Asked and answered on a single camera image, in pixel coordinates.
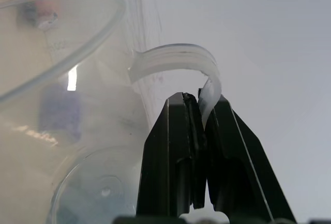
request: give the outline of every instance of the white plastic strip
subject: white plastic strip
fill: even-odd
[[[134,83],[147,75],[175,69],[197,70],[209,77],[198,101],[205,126],[221,97],[221,82],[215,58],[203,47],[194,44],[169,44],[137,53],[129,69],[129,76]]]

